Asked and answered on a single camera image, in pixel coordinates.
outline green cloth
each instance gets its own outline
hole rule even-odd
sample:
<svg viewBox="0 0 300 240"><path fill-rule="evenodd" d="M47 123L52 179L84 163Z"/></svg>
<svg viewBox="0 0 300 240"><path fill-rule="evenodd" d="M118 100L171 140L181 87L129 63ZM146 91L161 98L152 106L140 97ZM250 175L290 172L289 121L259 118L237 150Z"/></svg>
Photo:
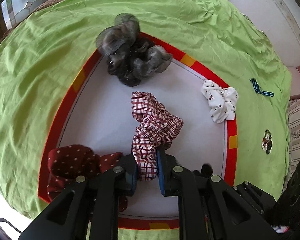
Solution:
<svg viewBox="0 0 300 240"><path fill-rule="evenodd" d="M8 203L30 218L46 206L37 185L52 120L95 38L120 13L236 88L235 183L248 180L277 199L288 170L291 76L263 32L227 0L65 0L32 14L0 45L0 192ZM274 97L256 94L250 78ZM266 129L269 155L261 149Z"/></svg>

